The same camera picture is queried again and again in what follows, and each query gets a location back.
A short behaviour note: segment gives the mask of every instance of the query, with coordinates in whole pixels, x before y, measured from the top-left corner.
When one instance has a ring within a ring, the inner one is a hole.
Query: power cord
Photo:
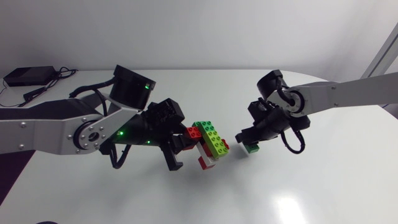
[[[65,78],[69,78],[72,75],[76,74],[77,71],[78,71],[77,69],[69,69],[67,67],[61,67],[60,70],[55,74],[54,77],[52,77],[52,80],[45,87],[41,87],[41,88],[38,88],[38,89],[36,89],[34,91],[31,91],[29,93],[24,94],[25,102],[18,103],[16,105],[12,105],[12,106],[6,106],[6,105],[3,105],[3,104],[0,103],[0,106],[3,106],[3,107],[14,107],[14,106],[23,107],[26,104],[30,103],[32,100],[34,100],[37,97],[39,97],[44,92],[46,92],[49,88],[55,86],[55,84],[57,84],[57,82],[59,80],[65,79]],[[70,72],[70,74],[63,76],[63,74],[66,73],[66,72]],[[4,88],[0,91],[0,94],[7,88],[7,86],[4,84],[4,80],[3,80],[2,84],[3,84]]]

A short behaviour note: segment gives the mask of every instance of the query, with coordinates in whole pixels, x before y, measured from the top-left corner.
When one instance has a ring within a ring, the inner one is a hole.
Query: green lego brick
[[[210,149],[211,155],[213,155],[215,159],[227,155],[228,149],[225,147],[216,131],[205,132],[202,136]]]
[[[196,121],[192,125],[193,127],[198,127],[199,131],[203,134],[209,131],[216,131],[211,121]]]
[[[257,144],[251,145],[251,146],[247,146],[244,145],[244,147],[246,148],[246,150],[248,151],[248,153],[254,153],[257,152],[260,148]]]

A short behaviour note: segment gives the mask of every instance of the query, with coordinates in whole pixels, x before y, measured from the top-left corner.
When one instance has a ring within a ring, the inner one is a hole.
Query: white wall
[[[0,76],[16,67],[280,68],[359,78],[396,0],[0,2]]]

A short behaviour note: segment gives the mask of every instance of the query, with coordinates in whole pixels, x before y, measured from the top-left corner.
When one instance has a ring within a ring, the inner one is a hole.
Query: black cable
[[[296,151],[296,150],[294,150],[294,149],[292,149],[292,148],[290,147],[290,145],[289,145],[289,144],[287,143],[287,141],[286,141],[286,136],[285,136],[285,133],[284,133],[284,132],[281,132],[281,133],[280,133],[280,136],[281,136],[282,141],[284,142],[286,148],[287,148],[290,152],[293,152],[294,154],[300,154],[300,153],[302,153],[302,152],[304,151],[304,149],[305,149],[304,137],[301,135],[301,132],[300,132],[300,131],[294,131],[294,133],[296,134],[297,139],[298,139],[298,140],[300,141],[300,143],[301,143],[301,146],[300,146],[300,150],[299,150],[299,151]]]
[[[108,110],[106,109],[106,103],[105,103],[105,97],[104,97],[104,95],[102,95],[102,94],[100,93],[100,91],[98,91],[97,89],[94,89],[93,91],[97,94],[97,96],[98,96],[99,99],[101,100],[102,109],[103,109],[103,111],[104,111],[104,116],[107,116],[107,115],[108,115]]]
[[[293,99],[289,99],[285,93],[282,91],[282,81],[280,78],[277,78],[277,89],[276,91],[278,92],[279,97],[282,98],[286,103],[288,103],[290,106],[294,106],[295,102]]]
[[[77,71],[78,71],[77,69],[69,69],[69,68],[67,68],[67,67],[61,67],[60,70],[55,74],[54,77],[52,77],[52,80],[43,88],[42,91],[38,92],[37,94],[35,94],[35,95],[32,96],[31,98],[29,98],[28,100],[25,100],[25,102],[23,102],[23,103],[18,103],[18,104],[16,104],[16,105],[12,105],[12,106],[4,106],[4,105],[0,104],[0,106],[3,106],[3,107],[14,107],[14,106],[23,107],[23,106],[25,106],[26,104],[30,103],[32,100],[34,100],[34,99],[36,99],[37,97],[39,97],[39,96],[40,96],[41,94],[43,94],[44,92],[46,92],[49,88],[55,86],[55,84],[57,84],[57,82],[58,82],[59,80],[64,79],[64,78],[69,78],[69,77],[71,77],[72,75],[76,74]],[[70,72],[70,74],[69,74],[69,75],[62,76],[62,74],[65,73],[65,72]]]
[[[88,91],[88,90],[94,90],[94,89],[99,89],[99,88],[104,88],[107,86],[112,85],[113,83],[115,83],[116,79],[115,77],[113,77],[112,79],[103,82],[103,83],[98,83],[98,84],[94,84],[94,85],[89,85],[89,86],[81,86],[79,88],[77,88],[75,91],[69,93],[69,98],[74,98],[77,95],[79,95],[80,93],[83,93],[84,91]]]
[[[4,86],[4,88],[0,91],[0,94],[7,88],[6,85],[4,84],[4,80],[2,80],[2,85]]]
[[[129,153],[130,148],[131,148],[131,145],[126,145],[126,147],[123,150],[122,156],[120,157],[120,159],[118,161],[118,153],[116,152],[116,148],[112,147],[109,157],[111,158],[111,163],[112,163],[113,168],[118,169],[123,166],[124,161],[127,158],[127,154]]]

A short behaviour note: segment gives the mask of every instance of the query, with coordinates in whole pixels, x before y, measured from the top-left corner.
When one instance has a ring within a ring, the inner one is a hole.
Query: lego block
[[[187,128],[184,132],[184,136],[196,141],[201,139],[201,134],[198,127]]]
[[[206,166],[213,166],[216,165],[216,163],[218,162],[218,159],[215,159],[213,157],[209,157],[206,155],[205,150],[203,149],[203,147],[201,146],[200,142],[198,142],[197,144],[197,148],[199,150],[200,156],[203,159],[203,162],[205,162]]]
[[[201,157],[199,157],[199,164],[200,164],[200,166],[201,166],[201,169],[203,169],[203,170],[207,170],[207,169],[210,169],[210,168],[213,168],[216,164],[214,164],[214,165],[211,165],[211,166],[207,166],[206,164],[205,164],[205,161],[203,160],[203,157],[201,156]]]
[[[251,146],[247,146],[244,145],[244,147],[246,148],[246,150],[248,151],[248,153],[254,153],[257,152],[260,148],[257,144],[251,145]]]
[[[195,146],[196,146],[196,145],[189,146],[189,147],[183,148],[182,150],[183,150],[183,151],[190,150],[190,149],[193,149]]]
[[[199,131],[202,134],[209,131],[216,131],[216,129],[211,124],[211,121],[197,121],[194,122],[192,126],[198,127]]]
[[[210,149],[209,149],[209,147],[207,146],[205,140],[204,140],[203,138],[201,138],[201,139],[199,140],[199,142],[200,142],[201,146],[203,147],[203,149],[205,150],[206,155],[207,155],[207,156],[213,156],[213,155],[211,154]]]
[[[225,147],[229,150],[229,145],[225,142],[225,139],[222,139],[222,142],[224,143]]]
[[[203,150],[205,150],[205,153],[207,156],[213,156],[206,143],[202,144],[202,146],[203,146]]]
[[[225,147],[224,143],[222,142],[216,131],[202,133],[202,136],[215,159],[227,155],[228,149]]]

